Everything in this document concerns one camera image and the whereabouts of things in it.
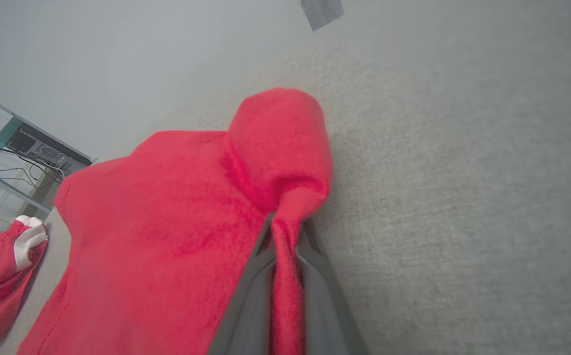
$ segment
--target gray fabric surface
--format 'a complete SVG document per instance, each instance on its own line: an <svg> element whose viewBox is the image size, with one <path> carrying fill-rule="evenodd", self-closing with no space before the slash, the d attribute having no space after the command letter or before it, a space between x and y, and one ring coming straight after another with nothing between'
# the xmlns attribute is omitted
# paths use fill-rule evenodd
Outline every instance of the gray fabric surface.
<svg viewBox="0 0 571 355"><path fill-rule="evenodd" d="M225 130L261 90L306 90L335 162L315 223L371 354L571 354L571 1L344 9L110 157L159 130ZM51 218L8 342L63 270L67 233Z"/></svg>

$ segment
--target red and white garment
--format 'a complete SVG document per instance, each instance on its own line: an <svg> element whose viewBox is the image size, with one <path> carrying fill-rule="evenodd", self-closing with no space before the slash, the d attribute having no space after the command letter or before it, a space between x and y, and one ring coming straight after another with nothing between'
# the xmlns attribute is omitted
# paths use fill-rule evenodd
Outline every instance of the red and white garment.
<svg viewBox="0 0 571 355"><path fill-rule="evenodd" d="M0 338L6 336L18 314L29 279L47 245L42 220L18 216L0 232Z"/></svg>

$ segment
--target green object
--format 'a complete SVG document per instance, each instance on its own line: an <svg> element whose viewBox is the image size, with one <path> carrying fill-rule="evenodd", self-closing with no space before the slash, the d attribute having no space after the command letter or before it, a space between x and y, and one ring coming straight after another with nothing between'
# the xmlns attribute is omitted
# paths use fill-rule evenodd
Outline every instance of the green object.
<svg viewBox="0 0 571 355"><path fill-rule="evenodd" d="M16 117L12 117L10 119L10 121L0 131L0 148L4 148L10 142L13 135L16 134L21 125L22 121L20 121L20 119L17 119Z"/></svg>

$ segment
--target white fabric trim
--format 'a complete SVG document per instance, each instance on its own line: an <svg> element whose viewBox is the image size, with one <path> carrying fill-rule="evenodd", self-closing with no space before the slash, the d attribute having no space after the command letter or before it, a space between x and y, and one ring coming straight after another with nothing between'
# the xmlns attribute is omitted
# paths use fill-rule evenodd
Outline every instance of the white fabric trim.
<svg viewBox="0 0 571 355"><path fill-rule="evenodd" d="M42 220L35 218L35 216L18 216L16 220L28 225L29 229L22 232L16 241L13 243L13 256L16 260L16 272L31 266L29 260L29 250L37 247L40 243L47 240L47 233L44 231Z"/></svg>

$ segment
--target red garment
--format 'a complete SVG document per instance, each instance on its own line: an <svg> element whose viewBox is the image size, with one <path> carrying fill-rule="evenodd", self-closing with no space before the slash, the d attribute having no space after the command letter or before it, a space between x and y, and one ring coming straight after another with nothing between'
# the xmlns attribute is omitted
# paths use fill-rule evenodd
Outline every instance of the red garment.
<svg viewBox="0 0 571 355"><path fill-rule="evenodd" d="M42 222L22 217L8 231L0 232L0 339L15 321L25 288L47 245Z"/></svg>
<svg viewBox="0 0 571 355"><path fill-rule="evenodd" d="M69 265L19 354L205 354L273 211L272 353L301 354L294 247L331 171L319 104L274 89L228 131L159 132L69 176L56 198Z"/></svg>

